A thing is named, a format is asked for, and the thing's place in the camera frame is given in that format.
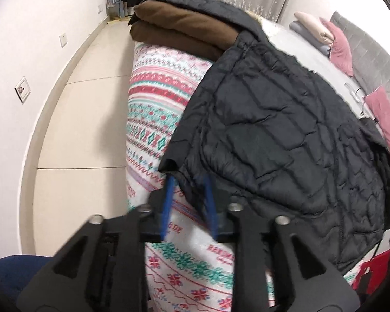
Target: brown blanket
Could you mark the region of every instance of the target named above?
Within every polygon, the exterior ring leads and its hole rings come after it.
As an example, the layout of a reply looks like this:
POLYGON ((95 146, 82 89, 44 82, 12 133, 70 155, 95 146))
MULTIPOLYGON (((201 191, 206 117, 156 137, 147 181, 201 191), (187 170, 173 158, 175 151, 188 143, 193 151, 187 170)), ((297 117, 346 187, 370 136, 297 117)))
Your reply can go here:
POLYGON ((211 16, 146 0, 134 8, 140 21, 131 26, 135 41, 164 45, 216 61, 233 45, 238 32, 211 16))

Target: bolt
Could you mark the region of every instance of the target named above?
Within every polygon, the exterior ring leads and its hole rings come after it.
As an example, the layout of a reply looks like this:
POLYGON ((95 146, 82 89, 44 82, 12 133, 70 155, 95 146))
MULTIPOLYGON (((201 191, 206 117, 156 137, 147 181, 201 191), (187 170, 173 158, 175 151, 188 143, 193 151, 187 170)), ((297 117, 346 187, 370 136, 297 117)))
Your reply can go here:
POLYGON ((152 207, 149 204, 142 204, 140 205, 137 210, 141 213, 150 213, 152 212, 152 207))
POLYGON ((104 222, 104 217, 101 216, 100 214, 98 215, 93 215, 90 217, 90 219, 88 219, 88 222, 90 222, 91 224, 96 224, 96 225, 99 225, 99 224, 102 224, 102 222, 104 222))
POLYGON ((229 211, 240 212, 243 209, 243 206, 239 203, 230 203, 228 204, 229 211))
POLYGON ((288 225, 290 223, 290 219, 287 216, 277 216, 275 221, 279 225, 288 225))

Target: electrical socket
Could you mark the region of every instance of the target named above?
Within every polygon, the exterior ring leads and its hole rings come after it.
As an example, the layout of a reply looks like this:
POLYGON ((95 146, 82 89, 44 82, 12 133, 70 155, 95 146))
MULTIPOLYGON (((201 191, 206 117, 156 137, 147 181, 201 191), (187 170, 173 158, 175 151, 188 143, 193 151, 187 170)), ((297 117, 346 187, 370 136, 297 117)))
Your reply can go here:
POLYGON ((66 44, 68 43, 67 33, 59 35, 59 42, 61 43, 62 48, 66 46, 66 44))
POLYGON ((22 103, 24 103, 27 97, 30 95, 30 87, 27 83, 26 77, 22 77, 20 82, 15 87, 15 91, 22 103))

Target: beige floor tile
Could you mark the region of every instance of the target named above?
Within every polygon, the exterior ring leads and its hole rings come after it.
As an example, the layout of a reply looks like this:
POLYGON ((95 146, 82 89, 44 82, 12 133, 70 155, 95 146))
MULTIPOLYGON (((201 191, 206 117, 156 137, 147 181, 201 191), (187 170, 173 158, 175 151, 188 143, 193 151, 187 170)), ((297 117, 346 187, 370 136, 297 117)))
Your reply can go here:
POLYGON ((91 45, 107 45, 112 43, 125 43, 130 41, 130 27, 128 22, 109 24, 98 34, 91 45))
POLYGON ((36 254, 53 255, 93 214, 125 214, 126 199, 123 167, 38 170, 33 203, 36 254))
POLYGON ((52 115, 38 168, 126 165, 129 77, 68 84, 52 115))
POLYGON ((124 26, 118 28, 112 33, 103 34, 99 39, 100 44, 97 42, 87 49, 68 83, 104 77, 130 76, 133 66, 134 41, 127 31, 128 28, 124 26), (124 37, 119 35, 122 28, 125 32, 124 37))

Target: quilted jacket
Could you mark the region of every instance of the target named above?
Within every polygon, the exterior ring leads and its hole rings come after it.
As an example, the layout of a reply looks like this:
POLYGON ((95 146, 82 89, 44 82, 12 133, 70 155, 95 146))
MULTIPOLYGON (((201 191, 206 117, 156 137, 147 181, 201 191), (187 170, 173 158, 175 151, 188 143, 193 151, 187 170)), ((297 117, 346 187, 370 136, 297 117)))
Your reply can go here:
POLYGON ((342 273, 390 227, 390 153, 318 74, 217 0, 158 0, 240 31, 192 95, 159 166, 200 214, 205 175, 271 222, 284 214, 342 273))

